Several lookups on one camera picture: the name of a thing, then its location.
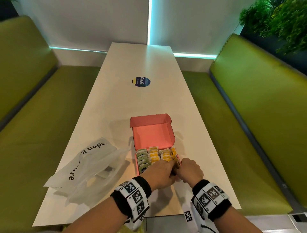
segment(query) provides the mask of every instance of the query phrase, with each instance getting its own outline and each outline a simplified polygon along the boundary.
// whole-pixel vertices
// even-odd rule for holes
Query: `green bench cushion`
[[[292,211],[209,75],[182,73],[243,214],[270,215]]]
[[[0,23],[0,121],[57,64],[28,16]]]
[[[229,38],[210,70],[307,207],[307,77],[238,35]]]
[[[28,232],[99,67],[61,66],[0,132],[0,232]]]

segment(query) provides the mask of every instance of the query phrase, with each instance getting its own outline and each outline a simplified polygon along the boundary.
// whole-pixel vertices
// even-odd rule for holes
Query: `white plastic bag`
[[[51,176],[44,186],[66,196],[65,205],[74,202],[93,207],[108,191],[107,185],[124,164],[129,150],[117,149],[107,139],[100,138]]]

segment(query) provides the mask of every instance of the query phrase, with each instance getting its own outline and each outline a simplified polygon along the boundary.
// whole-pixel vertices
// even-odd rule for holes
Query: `dark planter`
[[[277,53],[276,50],[284,45],[284,41],[279,41],[276,36],[263,38],[257,34],[250,33],[244,26],[240,34],[250,42],[284,61],[293,68],[299,70],[303,74],[307,75],[307,50],[298,52],[296,54],[283,55],[283,53]]]
[[[18,13],[15,10],[11,1],[0,0],[0,21],[17,17]]]

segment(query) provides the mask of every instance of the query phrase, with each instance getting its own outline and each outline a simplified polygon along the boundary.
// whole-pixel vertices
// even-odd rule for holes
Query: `open box lid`
[[[158,146],[159,149],[172,147],[175,135],[168,114],[135,116],[130,118],[135,150]]]

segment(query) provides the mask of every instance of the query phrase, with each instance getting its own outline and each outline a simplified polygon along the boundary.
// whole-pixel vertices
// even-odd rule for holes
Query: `hand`
[[[175,161],[160,160],[149,166],[140,176],[143,177],[150,185],[151,191],[163,189],[171,186],[177,176],[170,176]]]
[[[176,170],[176,173],[183,182],[188,183],[193,188],[198,182],[204,179],[204,173],[200,169],[200,166],[194,161],[188,158],[183,158],[181,161],[181,167]]]

